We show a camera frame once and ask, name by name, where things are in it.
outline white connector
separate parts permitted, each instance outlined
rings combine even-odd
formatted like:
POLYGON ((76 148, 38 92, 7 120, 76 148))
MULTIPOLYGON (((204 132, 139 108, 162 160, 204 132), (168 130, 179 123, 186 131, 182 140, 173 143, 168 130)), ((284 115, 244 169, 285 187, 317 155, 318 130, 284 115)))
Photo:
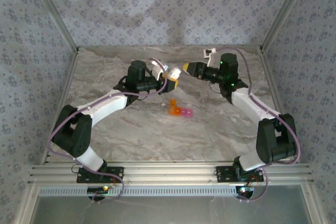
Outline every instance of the white connector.
POLYGON ((216 48, 208 48, 203 50, 204 59, 208 59, 207 67, 212 64, 211 55, 216 53, 216 48))
MULTIPOLYGON (((168 69, 168 64, 164 61, 160 60, 160 63, 162 64, 164 71, 167 71, 168 69)), ((163 73, 162 68, 159 66, 158 63, 156 63, 154 60, 152 60, 152 64, 154 65, 152 69, 152 74, 155 76, 155 79, 158 81, 160 78, 160 74, 163 73)))
POLYGON ((180 77, 181 70, 178 67, 174 67, 168 74, 167 78, 171 80, 177 80, 180 77))

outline black joint housing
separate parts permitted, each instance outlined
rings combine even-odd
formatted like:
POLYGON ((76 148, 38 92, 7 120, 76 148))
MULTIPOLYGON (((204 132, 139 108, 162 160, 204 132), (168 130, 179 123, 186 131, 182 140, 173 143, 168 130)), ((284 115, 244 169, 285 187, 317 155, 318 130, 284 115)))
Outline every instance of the black joint housing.
POLYGON ((222 54, 219 68, 208 67, 203 62, 190 62, 187 72, 200 80, 217 83, 221 95, 232 103, 232 92, 240 88, 248 88, 238 74, 237 56, 234 54, 222 54))
MULTIPOLYGON (((290 114, 279 115, 296 134, 294 118, 290 114)), ((258 124, 257 153, 259 158, 270 164, 280 159, 296 154, 296 145, 293 136, 277 119, 263 119, 258 124)))
MULTIPOLYGON (((55 128, 57 128, 68 116, 77 111, 77 108, 66 105, 60 112, 55 128)), ((58 145, 73 157, 81 156, 90 145, 92 118, 89 115, 77 114, 68 121, 52 138, 52 142, 58 145)))
POLYGON ((131 65, 128 68, 126 83, 136 84, 145 79, 146 75, 146 63, 141 60, 132 61, 131 65))

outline aluminum frame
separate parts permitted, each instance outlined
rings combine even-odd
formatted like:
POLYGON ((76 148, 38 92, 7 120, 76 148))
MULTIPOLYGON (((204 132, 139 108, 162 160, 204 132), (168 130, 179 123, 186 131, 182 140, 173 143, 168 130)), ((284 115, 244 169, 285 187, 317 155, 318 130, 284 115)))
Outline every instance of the aluminum frame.
POLYGON ((62 19, 55 3, 53 0, 41 0, 48 11, 49 15, 54 20, 54 23, 56 27, 58 28, 59 32, 62 34, 64 41, 69 46, 69 48, 75 52, 77 51, 76 43, 71 36, 70 31, 68 30, 66 24, 64 23, 64 20, 62 19))
MULTIPOLYGON (((214 174, 216 166, 231 165, 231 162, 109 162, 109 166, 124 167, 125 186, 203 186, 220 188, 223 186, 242 186, 245 183, 218 183, 214 174)), ((28 224, 34 217, 40 189, 49 187, 83 188, 85 186, 105 186, 107 184, 77 184, 77 175, 72 173, 73 163, 54 163, 36 165, 31 169, 28 186, 24 191, 17 219, 14 223, 28 224)), ((319 215, 320 205, 316 204, 308 164, 277 165, 266 167, 269 186, 301 185, 312 223, 324 222, 319 215)))
POLYGON ((282 25, 286 21, 289 12, 293 8, 294 4, 297 0, 284 0, 281 7, 279 8, 279 11, 277 13, 277 16, 273 20, 265 38, 262 42, 263 51, 267 52, 272 45, 274 39, 277 37, 282 25))

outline pink block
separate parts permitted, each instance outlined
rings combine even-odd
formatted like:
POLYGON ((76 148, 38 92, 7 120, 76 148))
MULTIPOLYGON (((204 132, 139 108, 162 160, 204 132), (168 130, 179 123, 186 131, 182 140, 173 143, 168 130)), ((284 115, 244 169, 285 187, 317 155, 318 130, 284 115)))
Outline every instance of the pink block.
POLYGON ((181 115, 187 118, 191 118, 193 116, 193 110, 187 108, 181 108, 181 115))

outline cable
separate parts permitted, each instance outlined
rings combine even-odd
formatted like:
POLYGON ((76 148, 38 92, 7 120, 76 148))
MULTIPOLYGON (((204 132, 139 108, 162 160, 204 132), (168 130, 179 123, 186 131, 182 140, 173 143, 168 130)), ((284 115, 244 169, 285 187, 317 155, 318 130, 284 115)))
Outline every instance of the cable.
POLYGON ((87 171, 91 172, 91 173, 94 173, 94 174, 97 174, 97 175, 103 175, 103 176, 110 176, 110 177, 113 177, 113 178, 116 178, 118 179, 121 184, 122 184, 122 189, 120 191, 120 193, 114 197, 114 198, 111 198, 109 200, 104 200, 104 201, 107 201, 107 202, 110 202, 110 201, 113 201, 115 199, 118 199, 120 198, 120 196, 123 194, 123 191, 124 191, 124 188, 125 188, 125 184, 124 184, 124 181, 122 180, 121 177, 117 176, 117 175, 114 175, 114 174, 109 174, 109 173, 101 173, 101 172, 96 172, 95 170, 91 170, 89 167, 86 167, 84 166, 82 163, 80 163, 76 158, 70 156, 70 155, 67 155, 67 154, 63 154, 63 153, 58 153, 58 152, 55 152, 54 150, 51 149, 50 147, 50 144, 51 144, 51 140, 54 138, 54 136, 56 135, 56 133, 68 122, 70 121, 72 118, 74 118, 76 115, 78 115, 79 113, 85 111, 85 110, 90 110, 91 108, 94 108, 95 106, 97 106, 98 104, 108 100, 108 99, 111 99, 112 97, 116 97, 116 96, 119 96, 119 95, 136 95, 138 97, 149 97, 149 96, 152 96, 152 95, 156 95, 156 94, 159 94, 161 91, 164 90, 164 88, 166 87, 167 85, 167 74, 166 74, 166 71, 164 69, 164 66, 157 60, 157 59, 154 59, 154 58, 151 58, 150 60, 153 60, 155 61, 159 66, 160 68, 163 70, 163 72, 165 73, 164 75, 164 83, 163 83, 163 86, 157 90, 157 92, 154 92, 154 93, 150 93, 150 94, 138 94, 138 93, 132 93, 132 92, 119 92, 119 93, 115 93, 115 94, 111 94, 111 95, 108 95, 106 97, 103 97, 101 99, 99 99, 98 101, 94 102, 93 104, 87 106, 87 107, 84 107, 80 110, 77 110, 76 112, 74 112, 73 114, 69 115, 63 122, 61 122, 57 127, 56 129, 54 129, 54 131, 51 133, 51 135, 49 136, 48 140, 47 140, 47 143, 46 143, 46 148, 48 149, 49 152, 55 154, 55 155, 58 155, 58 156, 61 156, 61 157, 65 157, 65 158, 68 158, 68 159, 71 159, 73 161, 75 161, 78 165, 81 165, 83 166, 84 169, 86 169, 87 171))
POLYGON ((217 91, 213 90, 210 84, 214 84, 214 82, 209 82, 209 88, 211 89, 211 91, 213 91, 213 92, 215 92, 217 94, 220 94, 220 92, 217 92, 217 91))
POLYGON ((247 60, 245 58, 245 56, 243 55, 243 53, 235 47, 221 47, 217 50, 223 50, 223 49, 232 49, 235 50, 236 52, 238 52, 240 54, 240 56, 242 57, 242 59, 244 60, 245 63, 245 67, 246 67, 246 71, 247 71, 247 76, 248 76, 248 81, 249 81, 249 87, 248 87, 248 96, 250 97, 250 99, 253 101, 253 103, 255 105, 257 105, 259 108, 261 108, 262 110, 264 110, 265 112, 269 113, 270 115, 274 116, 280 123, 283 124, 283 126, 286 127, 286 129, 290 132, 290 134, 293 136, 294 138, 294 142, 295 142, 295 146, 297 149, 297 154, 294 160, 289 161, 289 162, 282 162, 282 161, 278 161, 278 163, 280 164, 286 164, 286 165, 292 165, 295 164, 296 162, 299 161, 300 156, 301 156, 301 147, 300 147, 300 141, 298 139, 298 137, 296 136, 295 132, 292 130, 292 128, 281 118, 279 117, 277 114, 273 113, 273 111, 269 111, 266 107, 264 107, 261 103, 259 103, 258 101, 256 101, 256 99, 254 99, 254 97, 251 95, 251 90, 252 90, 252 80, 251 80, 251 74, 250 74, 250 70, 247 64, 247 60))
POLYGON ((74 170, 73 170, 73 168, 74 168, 76 165, 78 165, 78 164, 74 164, 74 165, 71 167, 71 172, 72 172, 72 173, 75 173, 75 174, 78 174, 78 173, 74 172, 74 170))
POLYGON ((258 186, 258 184, 259 184, 258 178, 255 175, 251 174, 250 179, 248 180, 248 182, 245 185, 245 187, 247 187, 251 183, 251 180, 252 180, 251 178, 255 179, 255 181, 257 182, 257 186, 258 186))
POLYGON ((145 100, 146 98, 148 97, 148 95, 147 96, 145 96, 145 98, 142 98, 142 99, 137 99, 138 101, 143 101, 143 100, 145 100))
MULTIPOLYGON (((109 196, 106 196, 104 194, 95 194, 93 195, 92 198, 95 198, 95 197, 103 197, 105 199, 109 199, 109 196)), ((122 203, 122 204, 126 204, 126 205, 131 205, 131 206, 141 206, 141 207, 152 207, 152 208, 156 208, 156 209, 160 209, 160 208, 163 208, 161 206, 158 206, 158 205, 150 205, 150 204, 145 204, 145 203, 135 203, 135 202, 127 202, 127 201, 123 201, 123 200, 115 200, 114 203, 122 203)))

